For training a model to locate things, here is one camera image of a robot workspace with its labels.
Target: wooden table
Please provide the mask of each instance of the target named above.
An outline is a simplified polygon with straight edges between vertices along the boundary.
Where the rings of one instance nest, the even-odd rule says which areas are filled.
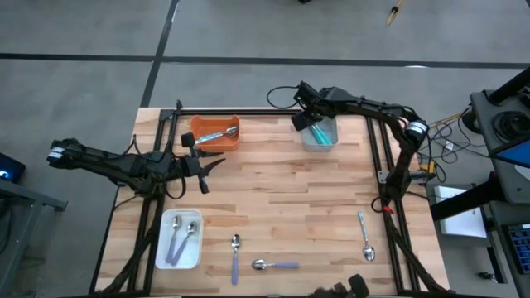
[[[141,151],[152,150],[159,112],[158,108],[138,112],[134,133]],[[190,117],[179,118],[178,136],[189,131],[189,121]],[[365,120],[339,116],[338,126],[340,143],[332,152],[309,153],[302,150],[301,134],[288,116],[242,116],[239,148],[224,154],[227,160],[210,173],[210,193],[201,194],[197,179],[192,178],[184,198],[166,198],[164,209],[202,213],[202,255],[192,270],[155,268],[152,295],[304,296],[319,286],[329,288],[339,281],[347,285],[347,279],[357,273],[372,294],[395,294],[383,217],[370,208],[378,189]],[[396,142],[392,148],[398,156]],[[187,152],[179,137],[174,152]],[[170,189],[180,193],[180,182],[171,183]],[[419,186],[411,190],[424,194]],[[117,203],[132,195],[131,190],[120,190]],[[428,203],[407,195],[403,204],[414,252],[437,282],[448,288]],[[141,206],[138,199],[115,211],[96,290],[105,288],[131,256]],[[374,262],[363,257],[359,211],[364,212],[369,242],[377,252]],[[241,236],[242,246],[239,283],[233,286],[230,239],[235,233]],[[299,262],[301,269],[256,272],[250,263],[258,258]],[[410,289],[401,253],[400,262]],[[138,287],[143,274],[141,270]]]

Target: orange container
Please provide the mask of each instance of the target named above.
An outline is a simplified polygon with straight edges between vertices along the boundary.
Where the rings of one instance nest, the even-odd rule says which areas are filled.
[[[239,117],[231,118],[201,118],[193,116],[190,122],[190,131],[195,140],[199,137],[208,136],[217,132],[224,132],[230,127],[238,127],[235,136],[222,136],[214,140],[198,144],[197,147],[206,152],[226,152],[238,149],[239,145]]]

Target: clear plastic container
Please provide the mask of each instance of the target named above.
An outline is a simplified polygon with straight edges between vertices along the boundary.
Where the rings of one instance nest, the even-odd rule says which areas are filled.
[[[311,127],[308,127],[301,131],[301,142],[305,151],[308,152],[329,152],[339,141],[339,133],[337,132],[337,118],[330,119],[324,118],[324,120],[315,123],[324,134],[330,139],[331,145],[319,144],[316,140],[315,134]]]
[[[187,235],[188,225],[192,221],[198,223],[198,230],[195,234],[188,238],[187,244],[182,252],[179,262],[172,266],[166,262],[167,253],[173,236],[173,219],[176,215],[180,215],[182,225],[176,232],[175,252],[181,245],[182,241]],[[155,264],[158,269],[192,269],[200,262],[200,254],[202,251],[202,232],[204,230],[204,221],[202,214],[197,209],[168,209],[162,215],[160,225],[160,235],[158,236],[158,248]]]

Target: white plastic tray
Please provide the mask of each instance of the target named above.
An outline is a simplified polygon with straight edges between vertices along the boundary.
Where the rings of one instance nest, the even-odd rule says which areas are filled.
[[[175,252],[181,245],[182,240],[187,235],[188,225],[192,221],[199,224],[199,230],[194,235],[188,238],[184,251],[182,252],[179,262],[172,266],[166,262],[166,256],[169,252],[171,237],[173,236],[173,219],[176,215],[182,218],[182,225],[176,232]],[[202,214],[197,209],[168,209],[162,215],[160,235],[158,237],[157,258],[155,264],[158,269],[191,269],[200,262],[200,252],[202,250],[202,232],[204,229],[204,221]]]

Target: spoon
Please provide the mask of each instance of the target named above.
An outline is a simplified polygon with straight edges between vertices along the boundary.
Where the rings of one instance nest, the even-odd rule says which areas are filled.
[[[234,258],[232,259],[232,285],[238,284],[238,250],[241,246],[239,235],[235,234],[232,238],[232,249],[234,250]]]
[[[375,249],[371,245],[368,244],[368,233],[366,233],[366,226],[364,225],[364,217],[363,212],[359,211],[359,220],[361,222],[361,228],[363,229],[363,235],[364,235],[364,249],[363,254],[366,261],[373,261],[375,258]]]
[[[195,140],[195,144],[201,144],[203,142],[211,141],[222,136],[233,137],[235,136],[236,132],[238,132],[238,127],[229,127],[224,132],[217,132],[208,136],[199,137]]]
[[[166,262],[171,263],[171,260],[173,259],[173,253],[175,251],[175,241],[176,241],[176,231],[178,231],[179,228],[181,228],[182,225],[182,219],[181,216],[176,215],[173,219],[173,236],[171,236],[171,241],[169,243],[169,252],[167,252]]]
[[[175,266],[179,262],[181,254],[184,251],[184,248],[186,247],[186,243],[188,242],[188,238],[197,232],[197,228],[197,222],[195,221],[192,221],[188,226],[188,234],[185,236],[184,241],[182,241],[182,244],[179,246],[179,249],[176,251],[175,256],[171,260],[172,266]]]
[[[252,262],[252,268],[256,270],[265,270],[267,267],[298,269],[300,268],[300,264],[294,262],[269,263],[261,259]]]

